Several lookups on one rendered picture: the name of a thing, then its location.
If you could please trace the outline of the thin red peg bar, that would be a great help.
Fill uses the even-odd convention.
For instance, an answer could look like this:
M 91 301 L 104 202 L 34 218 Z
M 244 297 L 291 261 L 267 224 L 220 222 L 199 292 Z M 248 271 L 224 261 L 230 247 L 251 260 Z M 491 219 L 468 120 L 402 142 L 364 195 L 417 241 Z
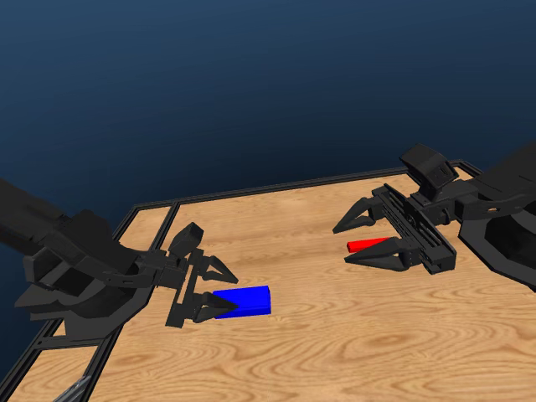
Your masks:
M 369 247 L 382 243 L 388 240 L 389 237 L 374 238 L 368 240 L 355 240 L 347 243 L 347 249 L 349 253 L 357 253 L 362 250 L 366 250 Z

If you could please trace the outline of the blue hollow socket block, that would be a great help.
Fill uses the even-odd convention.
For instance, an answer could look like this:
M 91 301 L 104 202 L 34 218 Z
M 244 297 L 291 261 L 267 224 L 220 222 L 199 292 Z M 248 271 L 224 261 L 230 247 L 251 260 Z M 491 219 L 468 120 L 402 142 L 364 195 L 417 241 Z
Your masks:
M 268 286 L 218 290 L 214 291 L 213 294 L 238 306 L 231 312 L 217 316 L 216 319 L 271 314 L 271 292 Z

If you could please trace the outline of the silver aluminium rail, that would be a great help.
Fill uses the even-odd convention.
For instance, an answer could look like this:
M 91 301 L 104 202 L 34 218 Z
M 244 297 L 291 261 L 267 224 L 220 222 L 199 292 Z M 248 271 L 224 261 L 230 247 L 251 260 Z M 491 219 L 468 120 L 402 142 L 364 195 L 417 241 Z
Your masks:
M 91 376 L 82 376 L 54 399 L 53 402 L 79 402 L 90 380 Z

